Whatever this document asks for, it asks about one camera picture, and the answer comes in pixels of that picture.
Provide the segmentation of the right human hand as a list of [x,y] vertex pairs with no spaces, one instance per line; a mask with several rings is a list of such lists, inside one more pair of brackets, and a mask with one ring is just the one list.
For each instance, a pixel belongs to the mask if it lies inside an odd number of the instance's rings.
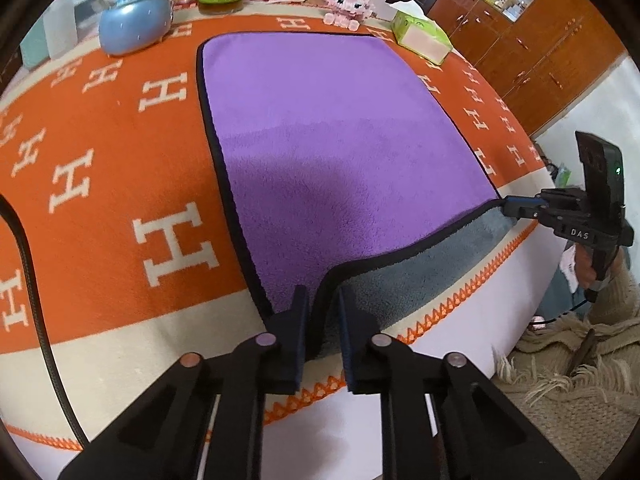
[[582,245],[575,245],[574,270],[579,286],[590,289],[597,281],[597,271],[592,267],[592,255]]

